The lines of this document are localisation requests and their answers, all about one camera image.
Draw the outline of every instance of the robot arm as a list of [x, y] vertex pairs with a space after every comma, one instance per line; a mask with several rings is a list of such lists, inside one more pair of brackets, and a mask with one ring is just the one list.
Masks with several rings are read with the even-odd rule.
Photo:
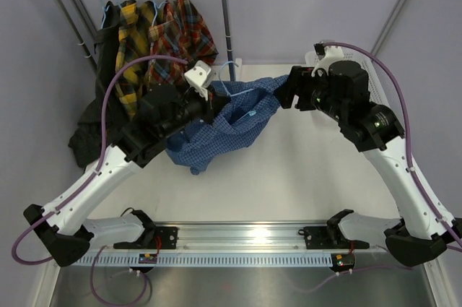
[[[277, 91], [283, 108], [319, 110], [338, 122], [340, 132], [372, 163], [395, 199], [401, 218], [365, 217], [344, 210], [327, 222], [334, 243], [364, 241], [387, 248], [402, 264], [413, 267], [435, 259], [454, 241], [417, 188], [406, 165], [404, 130], [393, 111], [370, 101], [369, 75], [340, 48], [315, 46], [323, 58], [314, 68], [294, 66]], [[462, 220], [436, 197], [414, 164], [425, 190], [439, 212], [461, 237]]]
[[133, 121], [122, 127], [118, 138], [106, 149], [104, 164], [95, 177], [59, 212], [55, 212], [57, 206], [82, 187], [95, 172], [96, 163], [52, 202], [43, 207], [32, 204], [24, 211], [30, 224], [53, 213], [35, 232], [59, 266], [73, 264], [91, 248], [117, 243], [147, 248], [155, 243], [155, 224], [141, 210], [123, 217], [87, 218], [119, 184], [161, 153], [169, 136], [196, 119], [211, 123], [229, 102], [228, 97], [209, 86], [210, 71], [209, 66], [198, 62], [185, 73], [191, 87], [183, 92], [173, 85], [154, 86], [141, 99]]

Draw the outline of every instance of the white table surface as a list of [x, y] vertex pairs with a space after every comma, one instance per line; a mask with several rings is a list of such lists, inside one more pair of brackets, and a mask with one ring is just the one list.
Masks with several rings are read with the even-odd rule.
[[[288, 74], [292, 65], [243, 66], [242, 80]], [[345, 208], [396, 217], [378, 173], [319, 112], [282, 110], [249, 148], [214, 158], [193, 176], [165, 152], [92, 213], [144, 210], [155, 221], [326, 220]]]

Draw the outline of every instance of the purple cable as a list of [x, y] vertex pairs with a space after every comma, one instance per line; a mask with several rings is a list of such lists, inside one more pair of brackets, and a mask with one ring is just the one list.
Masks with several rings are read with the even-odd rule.
[[95, 256], [95, 260], [93, 260], [93, 264], [92, 264], [92, 268], [90, 270], [90, 289], [92, 290], [92, 294], [93, 296], [98, 300], [98, 302], [102, 303], [103, 305], [105, 306], [109, 306], [109, 307], [129, 307], [129, 306], [135, 306], [144, 296], [144, 293], [146, 292], [146, 289], [147, 289], [147, 277], [146, 275], [143, 273], [143, 272], [140, 272], [143, 279], [144, 279], [144, 286], [143, 286], [143, 290], [141, 291], [141, 293], [139, 294], [139, 296], [137, 298], [135, 298], [133, 301], [131, 301], [130, 303], [124, 303], [123, 305], [118, 305], [118, 304], [114, 304], [114, 303], [110, 303], [110, 302], [107, 302], [106, 300], [104, 300], [101, 296], [98, 295], [98, 293], [96, 292], [96, 289], [95, 288], [95, 284], [93, 282], [93, 274], [95, 273], [95, 266], [96, 266], [96, 263], [98, 261], [98, 259], [100, 258], [100, 255], [101, 253], [103, 252], [104, 248], [106, 248], [106, 246], [103, 246], [101, 247], [101, 249], [98, 251], [98, 253], [96, 254]]
[[462, 253], [462, 248], [459, 248], [459, 247], [456, 247], [456, 246], [449, 245], [448, 249], [451, 249], [453, 251], [460, 251]]
[[414, 164], [412, 163], [412, 153], [411, 153], [411, 124], [409, 123], [409, 115], [407, 113], [407, 107], [406, 107], [406, 102], [404, 101], [404, 96], [403, 92], [401, 91], [401, 88], [399, 87], [398, 80], [394, 77], [394, 75], [391, 73], [390, 69], [382, 62], [380, 61], [376, 56], [372, 55], [368, 51], [365, 51], [364, 49], [360, 47], [356, 47], [354, 45], [350, 45], [348, 43], [342, 43], [342, 42], [325, 42], [323, 43], [324, 46], [336, 46], [336, 47], [345, 47], [352, 49], [356, 52], [360, 52], [361, 54], [364, 54], [368, 58], [370, 58], [372, 61], [374, 61], [382, 70], [387, 74], [388, 78], [390, 78], [390, 81], [392, 81], [393, 86], [395, 87], [396, 93], [398, 94], [399, 102], [401, 104], [401, 110], [403, 111], [403, 117], [404, 117], [404, 130], [405, 130], [405, 139], [406, 139], [406, 161], [407, 165], [409, 168], [409, 171], [411, 172], [412, 179], [414, 180], [417, 188], [420, 191], [420, 194], [428, 204], [428, 207], [435, 213], [436, 218], [438, 219], [438, 222], [441, 222], [443, 224], [443, 227], [449, 232], [449, 234], [454, 238], [454, 241], [457, 242], [457, 244], [462, 248], [462, 240], [457, 236], [457, 234], [454, 232], [452, 227], [448, 224], [446, 220], [443, 219], [443, 215], [440, 213], [438, 208], [433, 204], [433, 201], [430, 199], [430, 196], [427, 194], [425, 191], [425, 187], [422, 185], [422, 182], [419, 179], [419, 176], [417, 175], [415, 169], [414, 169]]
[[[405, 266], [399, 266], [399, 265], [375, 265], [375, 266], [369, 266], [369, 267], [362, 267], [362, 268], [359, 268], [359, 269], [353, 269], [352, 274], [355, 273], [355, 272], [365, 272], [365, 271], [370, 271], [370, 270], [373, 270], [373, 269], [403, 269], [403, 270], [406, 270], [406, 271], [411, 271], [412, 270], [411, 267], [405, 267]], [[312, 294], [316, 290], [321, 289], [324, 285], [329, 283], [331, 280], [333, 280], [333, 279], [335, 279], [337, 277], [340, 277], [340, 276], [344, 276], [346, 274], [350, 274], [350, 272], [349, 271], [344, 271], [344, 272], [340, 272], [338, 276], [337, 276], [337, 274], [329, 276], [325, 280], [323, 280], [321, 283], [319, 283], [315, 287], [312, 287], [309, 290], [305, 290], [305, 289], [302, 289], [300, 287], [295, 286], [292, 282], [290, 282], [288, 277], [286, 277], [286, 278], [288, 279], [290, 285], [292, 286], [292, 289], [296, 290], [299, 293]]]
[[[62, 203], [60, 203], [57, 207], [56, 207], [56, 211], [59, 211], [60, 209], [62, 209], [64, 206], [66, 206], [70, 201], [72, 201], [73, 199], [75, 199], [77, 197], [77, 195], [79, 195], [89, 184], [90, 182], [93, 180], [93, 178], [95, 178], [95, 176], [97, 175], [97, 173], [100, 171], [101, 169], [101, 166], [103, 166], [103, 163], [104, 163], [104, 158], [105, 158], [105, 153], [106, 153], [106, 108], [108, 107], [108, 101], [109, 101], [109, 95], [110, 95], [110, 92], [112, 91], [112, 89], [114, 88], [114, 85], [116, 85], [116, 82], [117, 80], [119, 79], [120, 76], [122, 76], [122, 74], [129, 68], [129, 67], [132, 67], [134, 64], [137, 64], [137, 63], [141, 63], [143, 61], [149, 61], [149, 60], [152, 60], [152, 59], [164, 59], [164, 60], [171, 60], [171, 61], [176, 61], [177, 63], [181, 63], [181, 64], [187, 64], [188, 62], [186, 60], [183, 60], [183, 59], [178, 59], [178, 58], [175, 58], [173, 56], [158, 56], [158, 55], [153, 55], [153, 56], [143, 56], [141, 58], [138, 58], [138, 59], [135, 59], [133, 61], [130, 61], [129, 63], [127, 63], [126, 65], [124, 65], [122, 67], [122, 69], [120, 69], [117, 74], [115, 74], [114, 78], [112, 79], [112, 81], [110, 81], [109, 85], [108, 85], [108, 89], [106, 90], [106, 93], [104, 95], [104, 99], [103, 99], [103, 106], [101, 108], [101, 153], [100, 153], [100, 159], [98, 161], [98, 164], [96, 166], [96, 171], [93, 172], [88, 178], [87, 180], [85, 180], [84, 183], [82, 183], [82, 185], [76, 189], [76, 191], [74, 191], [71, 195], [69, 195], [69, 197], [67, 197], [67, 199], [63, 200]], [[19, 246], [19, 244], [22, 242], [22, 240], [24, 239], [24, 237], [26, 237], [27, 235], [29, 235], [29, 233], [31, 233], [37, 226], [39, 226], [40, 224], [42, 224], [43, 222], [45, 222], [48, 218], [50, 218], [52, 215], [54, 215], [54, 212], [49, 212], [48, 214], [44, 215], [40, 220], [38, 220], [37, 222], [33, 223], [30, 227], [28, 227], [26, 230], [24, 230], [24, 232], [16, 239], [16, 241], [13, 243], [13, 247], [12, 247], [12, 257], [13, 257], [13, 260], [15, 260], [16, 262], [20, 263], [20, 264], [23, 264], [23, 265], [28, 265], [28, 266], [33, 266], [33, 265], [39, 265], [39, 264], [43, 264], [45, 262], [48, 262], [50, 260], [52, 260], [53, 258], [50, 256], [49, 258], [46, 258], [46, 259], [41, 259], [41, 260], [37, 260], [37, 261], [28, 261], [28, 260], [24, 260], [24, 259], [21, 259], [18, 255], [17, 255], [17, 247]]]

